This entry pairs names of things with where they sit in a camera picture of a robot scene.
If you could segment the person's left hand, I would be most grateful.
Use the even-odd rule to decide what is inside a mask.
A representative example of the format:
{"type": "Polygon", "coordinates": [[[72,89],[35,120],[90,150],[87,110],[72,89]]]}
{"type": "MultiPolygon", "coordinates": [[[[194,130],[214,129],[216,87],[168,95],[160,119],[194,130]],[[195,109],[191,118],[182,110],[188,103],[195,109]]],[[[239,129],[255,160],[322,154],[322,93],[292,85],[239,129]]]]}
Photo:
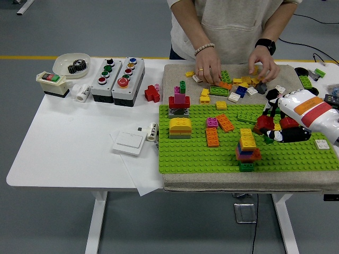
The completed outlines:
{"type": "Polygon", "coordinates": [[[274,62],[269,50],[265,46],[257,46],[252,51],[248,59],[248,72],[254,72],[255,64],[260,62],[262,64],[262,71],[258,77],[262,79],[263,83],[270,82],[277,78],[280,73],[280,67],[274,62]]]}

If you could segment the person's right hand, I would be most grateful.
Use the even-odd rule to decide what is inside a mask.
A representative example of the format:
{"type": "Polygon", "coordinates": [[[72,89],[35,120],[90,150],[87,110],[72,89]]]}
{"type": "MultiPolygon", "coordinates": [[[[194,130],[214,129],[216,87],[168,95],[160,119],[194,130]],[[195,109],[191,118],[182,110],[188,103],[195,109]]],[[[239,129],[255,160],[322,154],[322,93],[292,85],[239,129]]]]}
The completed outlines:
{"type": "Polygon", "coordinates": [[[217,85],[220,82],[221,63],[214,47],[208,47],[195,57],[195,74],[205,83],[217,85]]]}

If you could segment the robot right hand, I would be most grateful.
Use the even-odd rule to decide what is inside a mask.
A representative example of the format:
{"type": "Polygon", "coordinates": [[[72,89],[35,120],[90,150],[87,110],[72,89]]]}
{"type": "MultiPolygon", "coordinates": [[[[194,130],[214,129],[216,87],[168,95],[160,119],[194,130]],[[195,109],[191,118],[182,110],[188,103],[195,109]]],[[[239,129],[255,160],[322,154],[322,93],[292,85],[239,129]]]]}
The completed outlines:
{"type": "Polygon", "coordinates": [[[257,126],[263,135],[281,143],[306,141],[312,132],[320,132],[338,146],[338,111],[305,89],[268,100],[257,126]],[[291,127],[274,129],[277,108],[280,109],[280,125],[289,122],[291,127]]]}

